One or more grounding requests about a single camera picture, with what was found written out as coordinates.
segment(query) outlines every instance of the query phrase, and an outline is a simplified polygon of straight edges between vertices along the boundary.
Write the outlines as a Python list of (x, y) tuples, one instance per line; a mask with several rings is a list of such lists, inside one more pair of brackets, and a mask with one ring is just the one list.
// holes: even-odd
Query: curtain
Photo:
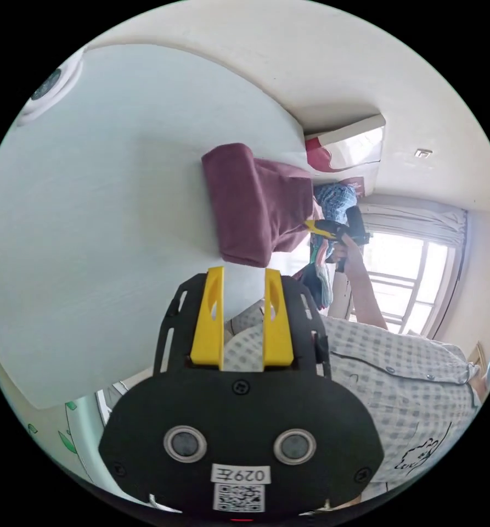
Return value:
[(435, 201), (373, 194), (358, 202), (365, 228), (462, 249), (466, 211)]

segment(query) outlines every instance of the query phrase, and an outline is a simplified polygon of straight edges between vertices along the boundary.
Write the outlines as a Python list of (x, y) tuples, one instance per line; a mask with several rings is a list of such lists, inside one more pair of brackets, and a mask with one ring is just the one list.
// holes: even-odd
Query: red and white bag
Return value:
[(339, 130), (307, 136), (307, 162), (314, 169), (314, 184), (352, 185), (358, 198), (372, 194), (385, 126), (386, 120), (379, 114)]

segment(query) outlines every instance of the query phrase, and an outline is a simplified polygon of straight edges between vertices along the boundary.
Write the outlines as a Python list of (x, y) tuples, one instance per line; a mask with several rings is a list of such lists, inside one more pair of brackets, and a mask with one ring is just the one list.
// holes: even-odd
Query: person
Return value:
[[(385, 454), (356, 503), (437, 463), (475, 418), (489, 383), (457, 346), (388, 331), (359, 247), (347, 235), (342, 242), (333, 260), (345, 259), (357, 322), (322, 316), (331, 378), (366, 405)], [(225, 370), (262, 370), (264, 311), (260, 301), (227, 323)]]

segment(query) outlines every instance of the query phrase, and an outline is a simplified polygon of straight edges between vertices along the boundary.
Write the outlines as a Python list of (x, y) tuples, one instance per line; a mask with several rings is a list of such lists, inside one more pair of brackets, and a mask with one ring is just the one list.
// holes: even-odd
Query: table surface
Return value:
[[(201, 156), (243, 142), (308, 168), (300, 125), (222, 66), (150, 44), (85, 54), (75, 88), (0, 148), (0, 362), (47, 408), (153, 363), (179, 284), (223, 265)], [(292, 255), (271, 267), (290, 272)], [(225, 263), (224, 314), (264, 271)]]

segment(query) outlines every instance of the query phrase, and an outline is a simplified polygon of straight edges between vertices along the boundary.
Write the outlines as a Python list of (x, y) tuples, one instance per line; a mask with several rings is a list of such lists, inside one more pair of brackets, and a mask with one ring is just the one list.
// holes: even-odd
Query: maroon cloth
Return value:
[(288, 253), (303, 241), (302, 224), (313, 212), (309, 172), (256, 159), (241, 143), (208, 152), (202, 166), (224, 260), (267, 267), (272, 252)]

